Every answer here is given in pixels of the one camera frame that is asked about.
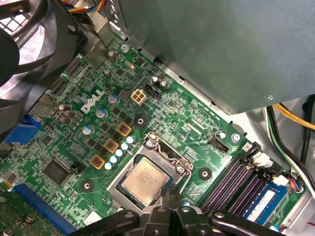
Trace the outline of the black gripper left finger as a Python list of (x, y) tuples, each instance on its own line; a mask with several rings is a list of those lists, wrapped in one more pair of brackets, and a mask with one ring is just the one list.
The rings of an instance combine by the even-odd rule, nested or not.
[(162, 188), (157, 205), (141, 213), (123, 209), (71, 233), (72, 236), (168, 236), (176, 188)]

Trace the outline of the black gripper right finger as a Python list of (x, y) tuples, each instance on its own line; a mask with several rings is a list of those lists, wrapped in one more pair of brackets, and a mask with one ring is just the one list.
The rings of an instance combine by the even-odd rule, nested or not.
[(170, 187), (171, 208), (182, 228), (181, 236), (279, 236), (280, 233), (228, 211), (219, 210), (209, 217), (199, 208), (183, 206), (180, 191)]

